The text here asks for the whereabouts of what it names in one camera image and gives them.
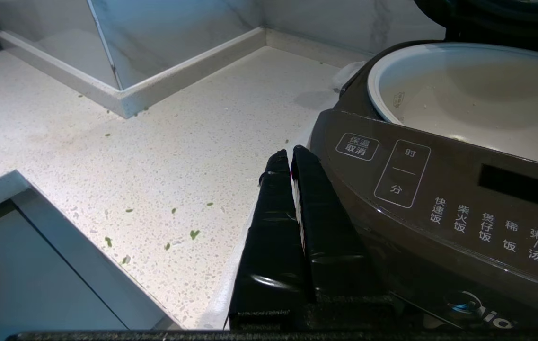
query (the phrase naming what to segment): rice cooker control panel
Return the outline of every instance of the rice cooker control panel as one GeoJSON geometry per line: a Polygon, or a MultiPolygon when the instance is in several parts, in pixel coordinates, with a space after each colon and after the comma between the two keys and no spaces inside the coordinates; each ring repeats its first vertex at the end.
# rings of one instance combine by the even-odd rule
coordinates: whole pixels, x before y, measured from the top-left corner
{"type": "Polygon", "coordinates": [[[377,210],[538,277],[538,162],[357,115],[325,134],[331,167],[377,210]]]}

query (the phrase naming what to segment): quartz countertop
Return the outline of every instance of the quartz countertop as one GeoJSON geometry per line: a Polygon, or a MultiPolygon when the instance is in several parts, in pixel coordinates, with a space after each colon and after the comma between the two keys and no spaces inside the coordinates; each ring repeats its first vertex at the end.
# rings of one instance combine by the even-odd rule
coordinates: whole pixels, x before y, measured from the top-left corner
{"type": "Polygon", "coordinates": [[[222,328],[258,177],[335,103],[337,71],[263,47],[123,119],[0,52],[0,177],[22,175],[180,326],[222,328]]]}

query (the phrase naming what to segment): display screen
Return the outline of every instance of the display screen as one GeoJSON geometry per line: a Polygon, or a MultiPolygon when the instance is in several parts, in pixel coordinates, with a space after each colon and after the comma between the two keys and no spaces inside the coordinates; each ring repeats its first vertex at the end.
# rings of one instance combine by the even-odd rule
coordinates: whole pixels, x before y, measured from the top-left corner
{"type": "Polygon", "coordinates": [[[538,204],[538,179],[483,164],[479,186],[538,204]]]}

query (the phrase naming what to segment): button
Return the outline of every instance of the button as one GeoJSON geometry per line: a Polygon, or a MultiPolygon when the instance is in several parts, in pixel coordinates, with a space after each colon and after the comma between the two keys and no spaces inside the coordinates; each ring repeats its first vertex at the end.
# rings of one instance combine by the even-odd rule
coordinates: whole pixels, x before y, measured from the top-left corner
{"type": "Polygon", "coordinates": [[[397,140],[374,196],[403,208],[412,207],[429,155],[431,149],[426,145],[397,140]]]}
{"type": "Polygon", "coordinates": [[[336,151],[349,157],[370,161],[374,157],[379,144],[380,142],[374,138],[345,133],[340,138],[338,145],[336,145],[336,151]]]}

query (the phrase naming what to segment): marble wall tile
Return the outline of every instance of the marble wall tile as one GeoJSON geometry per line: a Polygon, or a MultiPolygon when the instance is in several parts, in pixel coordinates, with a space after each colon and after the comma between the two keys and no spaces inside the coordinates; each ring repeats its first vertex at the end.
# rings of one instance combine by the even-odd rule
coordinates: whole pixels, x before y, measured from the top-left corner
{"type": "Polygon", "coordinates": [[[270,28],[373,54],[445,35],[413,0],[263,0],[263,11],[270,28]]]}
{"type": "Polygon", "coordinates": [[[118,87],[87,0],[0,0],[0,30],[118,87]]]}
{"type": "Polygon", "coordinates": [[[124,88],[262,24],[260,0],[91,0],[124,88]]]}

